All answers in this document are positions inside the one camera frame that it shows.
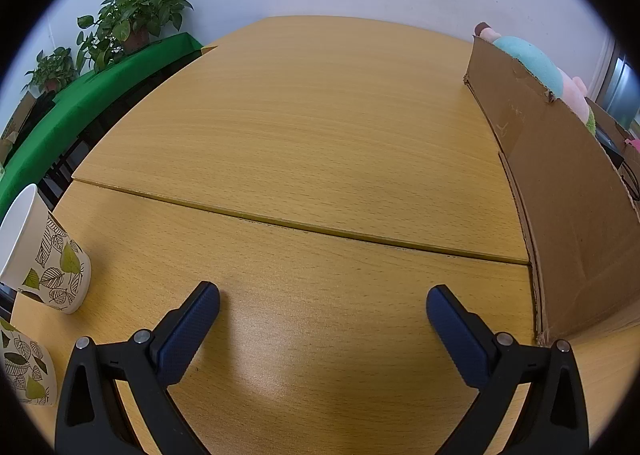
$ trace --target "potted plant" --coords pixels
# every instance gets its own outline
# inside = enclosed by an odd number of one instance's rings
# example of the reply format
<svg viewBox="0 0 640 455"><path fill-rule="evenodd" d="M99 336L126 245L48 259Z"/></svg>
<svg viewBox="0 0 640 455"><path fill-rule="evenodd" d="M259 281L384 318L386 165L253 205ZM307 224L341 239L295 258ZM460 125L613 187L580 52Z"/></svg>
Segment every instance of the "potted plant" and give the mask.
<svg viewBox="0 0 640 455"><path fill-rule="evenodd" d="M160 36L162 26L169 21L180 30L184 8L193 6L186 0L105 0L97 20L91 15L78 18L80 29L95 26L95 32L78 34L76 68L82 69L88 55L94 70L101 71L112 61L145 47L149 34Z"/></svg>
<svg viewBox="0 0 640 455"><path fill-rule="evenodd" d="M43 55L41 50L36 56L38 66L24 74L31 74L31 81L23 88L37 86L40 92L59 92L76 78L71 49L58 47L52 54Z"/></svg>

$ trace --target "brown pot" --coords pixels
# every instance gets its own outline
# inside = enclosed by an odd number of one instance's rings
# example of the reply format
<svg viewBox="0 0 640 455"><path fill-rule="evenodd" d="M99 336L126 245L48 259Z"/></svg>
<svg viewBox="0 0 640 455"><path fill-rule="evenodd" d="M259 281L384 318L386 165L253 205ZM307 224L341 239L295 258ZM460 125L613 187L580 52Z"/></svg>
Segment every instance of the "brown pot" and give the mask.
<svg viewBox="0 0 640 455"><path fill-rule="evenodd" d="M57 92L60 84L56 79L50 79L44 82L44 92Z"/></svg>
<svg viewBox="0 0 640 455"><path fill-rule="evenodd" d="M142 26L137 32L131 31L129 37L122 42L124 54L133 54L145 45L149 45L149 32L146 30L146 26Z"/></svg>

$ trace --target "green table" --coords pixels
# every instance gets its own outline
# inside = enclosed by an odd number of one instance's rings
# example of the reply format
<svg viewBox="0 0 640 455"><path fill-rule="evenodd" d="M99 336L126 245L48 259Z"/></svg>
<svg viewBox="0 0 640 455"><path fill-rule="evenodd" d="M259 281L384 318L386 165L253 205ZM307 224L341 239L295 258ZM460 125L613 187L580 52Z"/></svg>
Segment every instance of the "green table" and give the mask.
<svg viewBox="0 0 640 455"><path fill-rule="evenodd" d="M105 108L145 78L201 48L200 42L182 32L148 45L100 74L83 74L59 92L53 98L55 106L5 166L0 180L0 219L17 194L28 184L37 184L56 158Z"/></svg>

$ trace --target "paper cup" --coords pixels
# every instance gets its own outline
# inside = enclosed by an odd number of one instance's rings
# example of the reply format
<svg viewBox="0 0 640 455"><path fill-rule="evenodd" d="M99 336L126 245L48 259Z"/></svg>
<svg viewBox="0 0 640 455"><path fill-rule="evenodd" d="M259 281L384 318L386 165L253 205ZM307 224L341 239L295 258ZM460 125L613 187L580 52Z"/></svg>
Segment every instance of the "paper cup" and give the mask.
<svg viewBox="0 0 640 455"><path fill-rule="evenodd" d="M15 198L0 226L0 282L67 314L80 307L91 263L51 214L35 184Z"/></svg>
<svg viewBox="0 0 640 455"><path fill-rule="evenodd" d="M53 405L58 396L56 371L46 348L0 318L0 367L21 403Z"/></svg>

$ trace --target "plush toy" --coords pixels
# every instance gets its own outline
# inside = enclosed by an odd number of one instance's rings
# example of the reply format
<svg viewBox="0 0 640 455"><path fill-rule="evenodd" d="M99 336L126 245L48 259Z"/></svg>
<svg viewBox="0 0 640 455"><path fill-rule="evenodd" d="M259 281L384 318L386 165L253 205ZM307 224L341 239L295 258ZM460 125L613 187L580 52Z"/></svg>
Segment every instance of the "plush toy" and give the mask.
<svg viewBox="0 0 640 455"><path fill-rule="evenodd" d="M591 135L596 133L596 122L589 104L584 99L587 87L579 77L573 79L556 67L551 59L535 45L515 36L502 36L488 24L481 22L476 26L476 36L494 44L505 53L520 61L530 73L548 88L556 98L562 99L572 112L578 116Z"/></svg>

